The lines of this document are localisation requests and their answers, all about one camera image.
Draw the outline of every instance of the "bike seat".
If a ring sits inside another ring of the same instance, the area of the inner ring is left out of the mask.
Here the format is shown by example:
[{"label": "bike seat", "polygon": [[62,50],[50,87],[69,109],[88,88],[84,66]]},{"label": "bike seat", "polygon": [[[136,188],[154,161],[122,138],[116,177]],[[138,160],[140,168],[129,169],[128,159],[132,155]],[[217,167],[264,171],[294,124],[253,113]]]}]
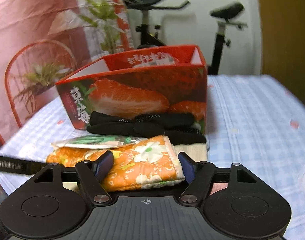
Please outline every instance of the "bike seat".
[{"label": "bike seat", "polygon": [[221,18],[228,21],[229,19],[235,18],[240,14],[245,7],[240,2],[221,7],[210,12],[211,17]]}]

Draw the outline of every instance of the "crosshair mark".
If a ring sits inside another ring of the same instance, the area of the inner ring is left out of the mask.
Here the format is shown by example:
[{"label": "crosshair mark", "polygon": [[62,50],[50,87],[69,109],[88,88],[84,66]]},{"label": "crosshair mark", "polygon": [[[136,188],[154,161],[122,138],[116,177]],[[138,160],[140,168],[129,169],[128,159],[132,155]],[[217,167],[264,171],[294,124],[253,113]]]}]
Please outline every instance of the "crosshair mark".
[{"label": "crosshair mark", "polygon": [[148,204],[150,204],[150,203],[153,202],[153,201],[151,201],[151,200],[149,200],[149,199],[145,199],[145,200],[142,201],[142,202],[144,202],[146,205],[148,205]]}]

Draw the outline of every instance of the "gray ribbed plate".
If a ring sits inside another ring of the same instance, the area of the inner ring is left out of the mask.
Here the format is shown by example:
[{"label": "gray ribbed plate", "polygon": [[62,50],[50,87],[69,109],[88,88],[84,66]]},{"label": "gray ribbed plate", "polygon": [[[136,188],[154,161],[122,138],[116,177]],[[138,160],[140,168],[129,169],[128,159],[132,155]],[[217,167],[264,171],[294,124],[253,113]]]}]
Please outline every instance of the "gray ribbed plate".
[{"label": "gray ribbed plate", "polygon": [[[19,239],[12,236],[9,240]],[[119,197],[111,206],[95,208],[82,226],[57,239],[231,240],[232,238],[223,236],[211,228],[197,208],[181,206],[173,197]]]}]

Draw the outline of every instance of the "plaid tablecloth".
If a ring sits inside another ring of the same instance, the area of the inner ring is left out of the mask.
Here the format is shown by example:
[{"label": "plaid tablecloth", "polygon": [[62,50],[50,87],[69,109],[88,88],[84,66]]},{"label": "plaid tablecloth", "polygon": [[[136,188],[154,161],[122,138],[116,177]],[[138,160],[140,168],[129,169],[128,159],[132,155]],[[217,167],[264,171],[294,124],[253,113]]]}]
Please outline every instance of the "plaid tablecloth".
[{"label": "plaid tablecloth", "polygon": [[[41,109],[0,149],[0,155],[45,161],[51,142],[84,135],[74,130],[59,98]],[[242,163],[289,202],[284,237],[305,240],[305,107],[269,76],[210,76],[208,161]],[[10,194],[27,176],[0,174]]]}]

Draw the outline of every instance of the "red box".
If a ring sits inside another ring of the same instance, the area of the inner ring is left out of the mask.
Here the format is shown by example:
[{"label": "red box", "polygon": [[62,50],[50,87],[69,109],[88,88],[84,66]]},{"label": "red box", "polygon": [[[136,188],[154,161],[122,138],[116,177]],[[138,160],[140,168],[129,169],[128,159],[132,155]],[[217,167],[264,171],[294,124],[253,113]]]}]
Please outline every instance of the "red box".
[{"label": "red box", "polygon": [[145,113],[191,112],[205,129],[207,66],[196,45],[107,55],[56,86],[76,129],[86,129],[93,111],[130,119]]}]

